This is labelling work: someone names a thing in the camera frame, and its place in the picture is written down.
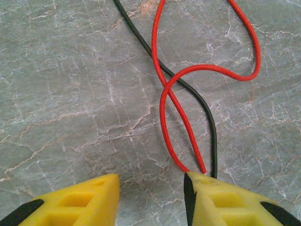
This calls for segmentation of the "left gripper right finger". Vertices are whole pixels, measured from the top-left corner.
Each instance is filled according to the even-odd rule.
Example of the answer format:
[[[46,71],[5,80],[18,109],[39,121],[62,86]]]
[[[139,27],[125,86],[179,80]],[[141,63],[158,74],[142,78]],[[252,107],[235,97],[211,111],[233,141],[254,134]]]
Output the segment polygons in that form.
[[[301,221],[274,200],[196,172],[184,174],[190,226],[299,226]]]

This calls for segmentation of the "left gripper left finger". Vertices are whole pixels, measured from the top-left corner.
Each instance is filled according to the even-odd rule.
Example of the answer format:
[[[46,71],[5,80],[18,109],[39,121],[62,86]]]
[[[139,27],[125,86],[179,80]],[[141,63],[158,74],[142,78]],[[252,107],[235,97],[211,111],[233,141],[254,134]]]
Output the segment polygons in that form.
[[[119,177],[107,174],[26,202],[5,216],[2,226],[113,226]]]

